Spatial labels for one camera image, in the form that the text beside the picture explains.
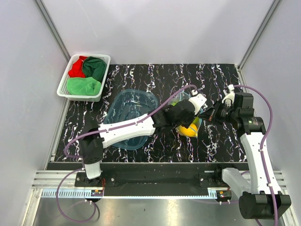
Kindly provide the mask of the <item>yellow fake lemon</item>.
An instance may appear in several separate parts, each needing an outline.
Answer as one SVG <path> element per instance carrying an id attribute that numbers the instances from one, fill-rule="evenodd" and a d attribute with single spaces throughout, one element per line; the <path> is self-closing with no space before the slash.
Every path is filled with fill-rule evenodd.
<path id="1" fill-rule="evenodd" d="M 194 123 L 192 123 L 188 128 L 184 126 L 179 126 L 176 128 L 176 130 L 180 135 L 186 137 L 196 137 L 198 133 L 198 128 Z"/>

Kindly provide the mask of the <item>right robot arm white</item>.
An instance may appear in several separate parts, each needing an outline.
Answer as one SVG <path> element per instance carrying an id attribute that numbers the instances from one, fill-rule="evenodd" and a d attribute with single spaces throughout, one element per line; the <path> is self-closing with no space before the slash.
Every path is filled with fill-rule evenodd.
<path id="1" fill-rule="evenodd" d="M 282 193 L 274 175 L 265 143 L 268 133 L 263 119 L 254 116 L 253 95 L 235 93 L 231 106 L 217 100 L 199 117 L 214 124 L 231 124 L 247 155 L 249 181 L 238 169 L 224 168 L 214 174 L 215 184 L 230 187 L 239 198 L 239 210 L 244 219 L 272 219 L 277 222 L 292 202 L 290 196 Z"/>

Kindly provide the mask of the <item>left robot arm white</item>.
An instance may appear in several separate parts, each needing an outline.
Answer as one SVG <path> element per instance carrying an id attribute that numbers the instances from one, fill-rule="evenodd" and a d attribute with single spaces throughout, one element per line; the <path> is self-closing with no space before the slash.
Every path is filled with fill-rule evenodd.
<path id="1" fill-rule="evenodd" d="M 100 161 L 103 159 L 105 148 L 123 140 L 169 132 L 178 126 L 187 128 L 195 120 L 201 106 L 202 104 L 192 100 L 183 100 L 138 118 L 103 124 L 100 128 L 82 134 L 79 144 L 83 153 L 85 181 L 91 186 L 100 184 Z"/>

